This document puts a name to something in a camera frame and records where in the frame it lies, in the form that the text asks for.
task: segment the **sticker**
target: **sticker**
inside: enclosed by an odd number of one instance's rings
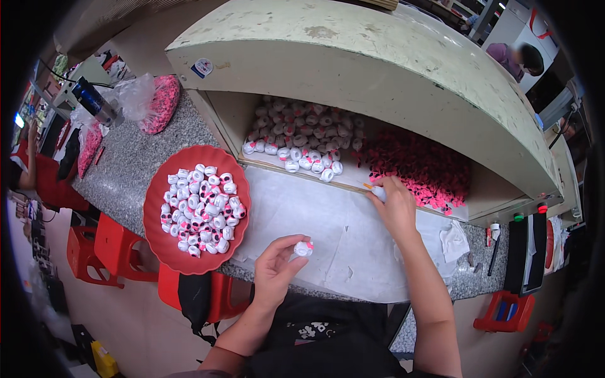
[[[212,72],[212,62],[203,57],[191,66],[191,71],[203,79]]]

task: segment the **red plastic stool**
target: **red plastic stool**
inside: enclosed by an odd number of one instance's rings
[[[211,272],[212,290],[210,294],[210,311],[208,312],[208,323],[216,323],[223,319],[230,319],[241,314],[248,308],[250,301],[245,300],[233,306],[231,304],[231,289],[233,277]],[[182,310],[178,301],[178,276],[167,265],[160,263],[160,276],[157,281],[157,293],[165,304]]]
[[[110,275],[109,280],[105,279],[105,276],[99,269],[105,269],[105,266],[94,254],[94,241],[88,239],[84,233],[91,233],[94,235],[97,229],[94,227],[71,227],[70,233],[67,238],[67,261],[71,267],[71,271],[74,272],[74,276],[77,279],[81,279],[85,282],[97,285],[116,286],[124,288],[124,285],[117,283],[117,277]],[[92,278],[88,274],[88,266],[93,267],[100,279]]]
[[[94,241],[94,254],[113,275],[133,281],[157,282],[158,273],[144,272],[138,268],[142,263],[139,254],[132,247],[136,242],[143,240],[101,213]]]
[[[523,332],[534,309],[535,298],[519,298],[505,290],[496,292],[483,319],[475,319],[473,327],[487,332]]]

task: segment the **yellow box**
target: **yellow box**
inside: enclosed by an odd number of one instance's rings
[[[118,373],[117,363],[109,352],[98,341],[90,343],[93,348],[94,363],[97,365],[97,373],[102,378],[110,378]]]

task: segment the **person's left hand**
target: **person's left hand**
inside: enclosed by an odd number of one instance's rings
[[[311,238],[305,235],[290,235],[269,244],[254,264],[254,302],[277,308],[284,301],[288,284],[309,261],[305,257],[297,257],[288,262],[294,251],[294,244],[310,240]]]

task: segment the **granite countertop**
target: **granite countertop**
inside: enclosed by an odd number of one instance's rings
[[[159,166],[172,154],[192,145],[212,145],[218,142],[206,126],[186,91],[181,89],[181,99],[166,129],[156,135],[139,131],[133,122],[113,127],[105,138],[105,147],[98,165],[91,165],[84,179],[76,178],[73,187],[91,204],[129,230],[145,237],[142,208],[147,186]],[[502,225],[498,257],[491,277],[487,277],[493,247],[485,247],[485,230],[461,223],[466,233],[475,265],[481,262],[483,269],[474,273],[469,265],[468,254],[458,259],[451,278],[452,300],[472,298],[477,295],[501,290],[506,274],[508,251],[508,225]],[[218,270],[228,276],[253,281],[254,273],[235,266],[229,261]],[[310,296],[342,301],[359,301],[343,295],[290,285],[290,290]],[[416,325],[413,316],[405,321],[391,350],[413,353]]]

